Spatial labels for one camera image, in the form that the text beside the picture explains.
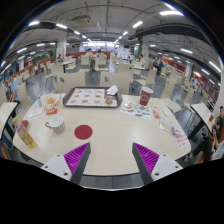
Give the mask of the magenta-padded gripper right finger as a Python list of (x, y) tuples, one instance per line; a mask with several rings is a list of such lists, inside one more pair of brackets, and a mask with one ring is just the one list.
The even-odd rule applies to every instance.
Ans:
[(133, 144), (132, 153), (145, 185), (182, 169), (169, 155), (157, 154), (138, 143)]

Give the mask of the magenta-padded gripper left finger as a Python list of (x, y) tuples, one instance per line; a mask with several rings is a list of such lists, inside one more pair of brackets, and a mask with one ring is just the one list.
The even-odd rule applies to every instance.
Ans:
[(65, 155), (56, 154), (42, 166), (42, 169), (72, 183), (79, 184), (90, 153), (90, 143), (85, 143)]

